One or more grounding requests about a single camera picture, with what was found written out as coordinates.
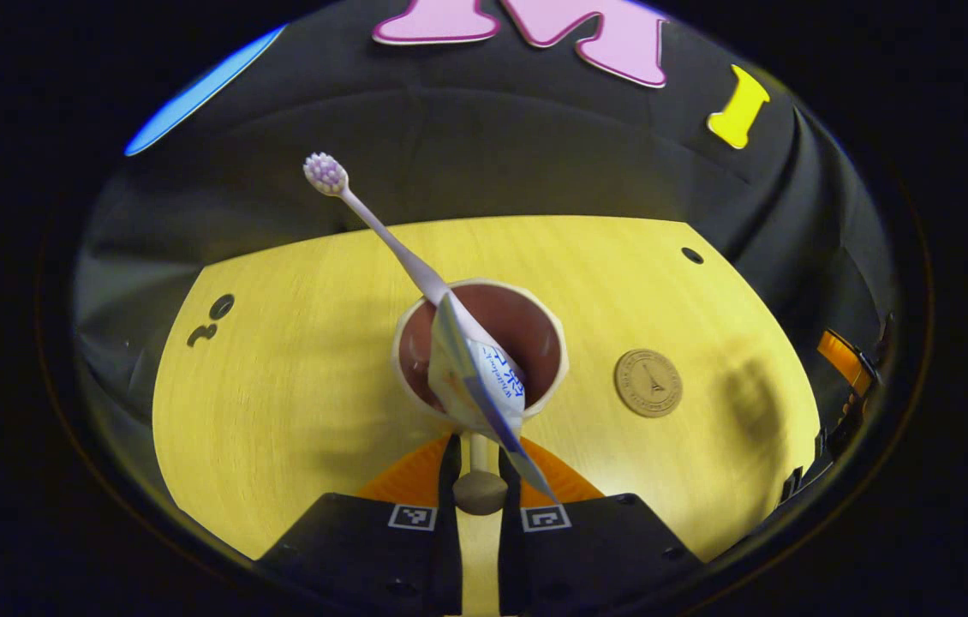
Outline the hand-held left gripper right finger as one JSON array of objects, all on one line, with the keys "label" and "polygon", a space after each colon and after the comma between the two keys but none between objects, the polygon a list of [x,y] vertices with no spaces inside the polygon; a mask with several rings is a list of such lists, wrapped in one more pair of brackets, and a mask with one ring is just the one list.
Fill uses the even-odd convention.
[{"label": "hand-held left gripper right finger", "polygon": [[554,497],[531,488],[501,454],[499,609],[516,616],[636,616],[656,592],[675,593],[702,561],[640,496],[605,494],[531,439],[523,448]]}]

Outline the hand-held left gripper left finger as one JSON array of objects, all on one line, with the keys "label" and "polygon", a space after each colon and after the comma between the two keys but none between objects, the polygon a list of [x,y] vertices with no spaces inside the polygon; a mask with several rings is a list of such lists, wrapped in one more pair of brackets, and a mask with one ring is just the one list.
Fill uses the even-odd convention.
[{"label": "hand-held left gripper left finger", "polygon": [[462,612],[456,434],[406,454],[358,494],[326,493],[258,559],[313,616]]}]

